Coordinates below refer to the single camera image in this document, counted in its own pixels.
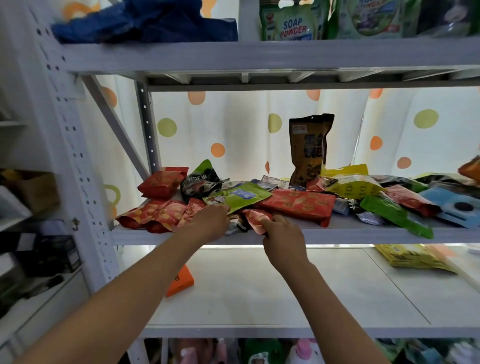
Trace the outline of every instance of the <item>red package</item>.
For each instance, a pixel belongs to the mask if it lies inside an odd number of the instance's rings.
[[[269,220],[273,220],[273,214],[270,212],[264,211],[264,210],[257,210],[253,208],[247,208],[242,211],[245,214],[245,217],[247,218],[248,223],[252,227],[252,229],[258,234],[258,235],[265,235],[267,230],[263,227],[261,221],[264,218],[267,218]]]
[[[469,177],[480,183],[480,156],[476,156],[470,162],[465,163],[458,169],[462,176]]]
[[[151,200],[141,207],[136,207],[115,218],[121,226],[128,229],[138,229],[152,219],[155,211],[165,206],[168,201]]]
[[[325,183],[328,178],[323,176],[316,176],[313,181],[307,182],[307,191],[312,192],[325,192]]]
[[[399,184],[385,188],[384,193],[399,205],[418,211],[426,218],[442,212],[439,206]]]
[[[172,198],[180,183],[187,177],[188,167],[164,167],[137,188],[147,198]]]
[[[174,231],[187,205],[182,201],[170,200],[153,213],[152,219],[144,225],[148,232],[161,234]]]
[[[183,213],[183,216],[181,217],[180,222],[176,227],[176,230],[181,228],[183,225],[189,223],[193,219],[193,216],[205,206],[207,206],[207,204],[203,200],[200,200],[198,198],[191,198],[188,201],[187,209]]]
[[[255,206],[278,211],[284,215],[314,221],[323,228],[330,223],[335,196],[309,191],[275,189],[272,196],[257,202]]]

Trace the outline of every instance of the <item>person's left hand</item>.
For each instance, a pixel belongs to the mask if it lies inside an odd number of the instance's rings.
[[[220,239],[227,232],[230,218],[227,213],[230,206],[224,204],[209,205],[198,211],[191,222],[185,225],[202,244]]]

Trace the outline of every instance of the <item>hand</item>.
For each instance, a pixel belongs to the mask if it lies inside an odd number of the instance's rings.
[[[264,238],[265,253],[280,274],[309,263],[305,238],[298,225],[281,215],[274,215],[273,221],[264,218],[262,225],[268,232]]]
[[[224,204],[209,205],[198,211],[185,229],[195,238],[199,238],[202,245],[220,239],[228,229],[230,218],[227,213],[230,206]]]

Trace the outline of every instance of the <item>forearm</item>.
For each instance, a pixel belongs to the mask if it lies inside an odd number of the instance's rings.
[[[307,317],[326,364],[389,363],[313,264],[291,269],[283,276]]]
[[[198,240],[188,229],[174,234],[56,325],[17,364],[117,363],[202,245]]]

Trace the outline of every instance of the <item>orange box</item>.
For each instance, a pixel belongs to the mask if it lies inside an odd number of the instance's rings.
[[[170,288],[167,291],[167,297],[173,296],[174,294],[193,286],[194,283],[195,281],[193,280],[187,266],[183,266],[175,277],[175,280],[170,285]]]

